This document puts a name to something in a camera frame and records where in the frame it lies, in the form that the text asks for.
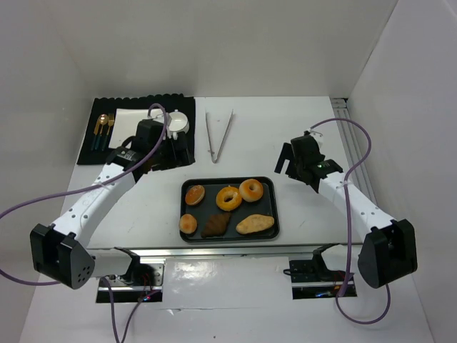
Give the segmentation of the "yellow ring donut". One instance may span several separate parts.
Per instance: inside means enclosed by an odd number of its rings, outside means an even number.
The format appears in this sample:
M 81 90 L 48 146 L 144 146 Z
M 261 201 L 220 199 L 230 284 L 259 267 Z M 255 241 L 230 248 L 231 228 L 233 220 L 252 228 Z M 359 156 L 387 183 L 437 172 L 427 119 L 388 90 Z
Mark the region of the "yellow ring donut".
M 242 201 L 238 188 L 232 186 L 222 188 L 216 195 L 217 207 L 226 212 L 231 212 L 238 208 Z

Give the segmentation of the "metal tongs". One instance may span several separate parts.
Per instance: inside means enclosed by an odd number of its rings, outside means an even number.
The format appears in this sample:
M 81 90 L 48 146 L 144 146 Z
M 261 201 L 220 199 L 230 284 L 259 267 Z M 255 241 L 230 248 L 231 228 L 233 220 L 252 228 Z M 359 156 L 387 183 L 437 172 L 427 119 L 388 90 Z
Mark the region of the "metal tongs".
M 205 111 L 204 119 L 208 139 L 208 152 L 213 164 L 217 164 L 221 158 L 234 117 L 234 110 L 231 111 L 229 116 L 213 115 L 209 111 Z

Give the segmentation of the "brown chocolate croissant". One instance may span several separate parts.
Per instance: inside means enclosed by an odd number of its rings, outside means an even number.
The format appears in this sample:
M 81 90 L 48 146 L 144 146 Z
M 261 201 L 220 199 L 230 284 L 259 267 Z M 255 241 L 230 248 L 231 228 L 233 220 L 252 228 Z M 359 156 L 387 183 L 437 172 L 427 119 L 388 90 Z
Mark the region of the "brown chocolate croissant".
M 201 237 L 205 239 L 209 237 L 223 236 L 226 233 L 230 218 L 230 212 L 211 215 L 205 224 Z

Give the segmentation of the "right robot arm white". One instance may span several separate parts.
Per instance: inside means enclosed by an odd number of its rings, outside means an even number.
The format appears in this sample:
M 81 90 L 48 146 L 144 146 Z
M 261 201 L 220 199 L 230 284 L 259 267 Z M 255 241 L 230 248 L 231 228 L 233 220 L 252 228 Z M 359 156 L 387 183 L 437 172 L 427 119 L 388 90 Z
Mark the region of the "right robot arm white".
M 412 223 L 395 220 L 346 180 L 343 169 L 320 152 L 313 134 L 306 132 L 283 144 L 277 174 L 286 160 L 288 177 L 310 186 L 341 213 L 351 214 L 351 230 L 363 240 L 358 271 L 370 287 L 378 289 L 418 269 Z

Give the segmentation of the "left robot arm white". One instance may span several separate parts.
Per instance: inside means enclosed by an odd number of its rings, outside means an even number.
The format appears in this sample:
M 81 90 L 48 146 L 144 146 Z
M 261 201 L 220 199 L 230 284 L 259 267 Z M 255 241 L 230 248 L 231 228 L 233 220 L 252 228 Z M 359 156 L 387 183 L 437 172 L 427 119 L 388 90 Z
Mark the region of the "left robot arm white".
M 136 133 L 114 149 L 97 180 L 74 205 L 50 225 L 37 224 L 30 233 L 34 269 L 72 289 L 90 278 L 116 275 L 128 284 L 151 268 L 129 249 L 87 250 L 96 228 L 139 179 L 163 161 L 179 156 L 191 160 L 186 140 L 189 122 L 180 113 L 161 121 L 144 119 Z

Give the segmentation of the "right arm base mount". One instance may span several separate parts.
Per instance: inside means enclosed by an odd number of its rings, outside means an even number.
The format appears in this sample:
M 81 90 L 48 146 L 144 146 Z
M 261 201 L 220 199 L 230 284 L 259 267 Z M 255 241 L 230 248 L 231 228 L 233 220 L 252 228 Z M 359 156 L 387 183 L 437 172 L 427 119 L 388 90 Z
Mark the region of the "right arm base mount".
M 330 270 L 322 254 L 336 244 L 326 244 L 315 249 L 310 259 L 289 262 L 283 273 L 290 277 L 293 299 L 330 299 L 338 294 L 346 273 L 342 268 Z

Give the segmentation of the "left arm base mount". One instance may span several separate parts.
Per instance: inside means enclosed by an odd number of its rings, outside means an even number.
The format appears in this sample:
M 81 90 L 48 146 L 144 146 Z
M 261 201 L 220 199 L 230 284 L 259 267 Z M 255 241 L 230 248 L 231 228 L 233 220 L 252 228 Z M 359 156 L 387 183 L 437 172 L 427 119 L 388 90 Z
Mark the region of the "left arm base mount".
M 105 277 L 99 281 L 96 302 L 108 304 L 109 294 L 115 303 L 159 303 L 163 299 L 165 261 L 142 257 L 124 248 L 92 251 L 96 261 L 94 275 Z

